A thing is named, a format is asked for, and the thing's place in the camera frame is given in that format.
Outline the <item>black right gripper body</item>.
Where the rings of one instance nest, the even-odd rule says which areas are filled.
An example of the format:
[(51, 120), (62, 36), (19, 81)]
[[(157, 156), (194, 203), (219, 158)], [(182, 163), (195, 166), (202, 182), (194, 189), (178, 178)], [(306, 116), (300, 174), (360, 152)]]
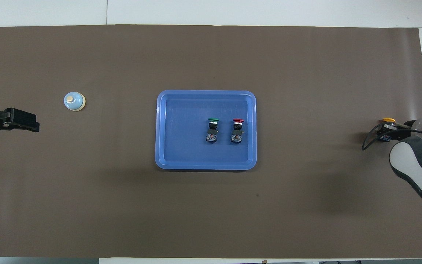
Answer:
[(403, 140), (411, 136), (409, 130), (411, 126), (402, 124), (384, 124), (384, 142), (390, 142), (391, 140)]

